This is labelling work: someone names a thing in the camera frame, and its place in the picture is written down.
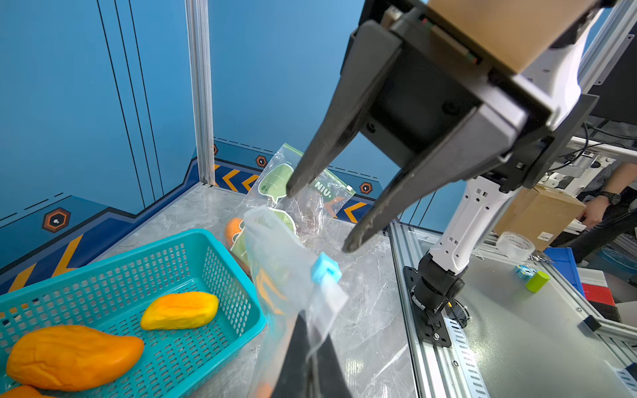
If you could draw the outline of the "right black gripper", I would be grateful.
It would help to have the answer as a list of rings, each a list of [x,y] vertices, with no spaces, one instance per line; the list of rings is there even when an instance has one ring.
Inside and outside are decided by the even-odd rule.
[[[485,177],[501,192],[535,186],[572,106],[523,72],[573,50],[596,11],[594,1],[367,1],[287,196],[361,133],[401,171],[350,232],[345,253],[449,182]]]

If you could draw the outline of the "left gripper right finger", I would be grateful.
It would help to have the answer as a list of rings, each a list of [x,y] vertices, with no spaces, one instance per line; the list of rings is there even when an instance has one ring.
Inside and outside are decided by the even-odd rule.
[[[313,397],[351,396],[332,339],[328,336],[313,354]]]

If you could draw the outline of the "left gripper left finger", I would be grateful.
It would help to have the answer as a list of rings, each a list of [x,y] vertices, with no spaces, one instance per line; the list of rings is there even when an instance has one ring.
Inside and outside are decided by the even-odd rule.
[[[272,398],[310,397],[310,363],[307,359],[310,340],[305,319],[301,311],[295,321],[280,376],[271,394]]]

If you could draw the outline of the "clear blue-zip bag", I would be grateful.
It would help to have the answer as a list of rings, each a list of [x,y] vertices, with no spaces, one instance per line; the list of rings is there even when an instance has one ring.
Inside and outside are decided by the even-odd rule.
[[[271,397],[280,376],[295,321],[301,311],[310,340],[310,397],[313,397],[313,354],[329,336],[348,295],[339,286],[338,263],[316,255],[268,207],[245,215],[247,260],[258,300],[267,318],[250,392]]]

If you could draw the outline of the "slim yellow mango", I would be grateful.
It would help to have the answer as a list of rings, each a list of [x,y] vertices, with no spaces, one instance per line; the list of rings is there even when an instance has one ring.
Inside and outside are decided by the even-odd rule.
[[[187,292],[157,298],[145,310],[143,330],[182,330],[208,325],[217,315],[219,298],[204,292]]]

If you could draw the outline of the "clear green-zip bag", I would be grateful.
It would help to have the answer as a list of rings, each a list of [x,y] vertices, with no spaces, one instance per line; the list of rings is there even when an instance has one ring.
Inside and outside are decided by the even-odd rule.
[[[265,206],[302,242],[319,235],[326,221],[336,217],[353,198],[355,191],[325,169],[311,184],[295,196],[289,197],[286,186],[302,157],[301,151],[283,144],[239,204],[232,218],[242,219],[245,229],[247,212]],[[227,245],[226,238],[225,245],[242,270],[249,273],[244,230],[232,247]]]

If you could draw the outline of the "yellow top mango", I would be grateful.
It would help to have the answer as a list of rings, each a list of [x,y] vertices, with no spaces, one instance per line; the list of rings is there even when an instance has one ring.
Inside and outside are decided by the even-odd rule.
[[[86,391],[116,381],[144,353],[144,341],[85,326],[54,326],[28,333],[13,346],[7,374],[23,385]]]

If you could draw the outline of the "smooth orange basket mango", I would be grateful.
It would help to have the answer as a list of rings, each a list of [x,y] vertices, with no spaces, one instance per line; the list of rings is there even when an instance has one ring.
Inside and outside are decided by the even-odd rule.
[[[0,398],[51,398],[41,394],[40,391],[31,386],[17,386],[0,395]]]

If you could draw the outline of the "person's forearm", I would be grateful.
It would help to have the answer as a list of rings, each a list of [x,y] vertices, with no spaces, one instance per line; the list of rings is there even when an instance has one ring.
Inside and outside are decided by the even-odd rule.
[[[605,211],[610,205],[620,201],[620,194],[636,180],[636,165],[622,162],[607,179],[601,192],[587,202],[586,209],[581,216],[581,223],[587,230],[602,222]]]

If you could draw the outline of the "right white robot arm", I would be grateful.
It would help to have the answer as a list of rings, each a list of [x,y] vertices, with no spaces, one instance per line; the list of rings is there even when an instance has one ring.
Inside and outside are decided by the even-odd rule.
[[[417,200],[466,184],[418,266],[411,300],[438,315],[501,207],[534,187],[596,102],[577,79],[612,1],[367,1],[325,118],[287,182],[293,197],[358,135],[399,173],[343,245],[354,252]]]

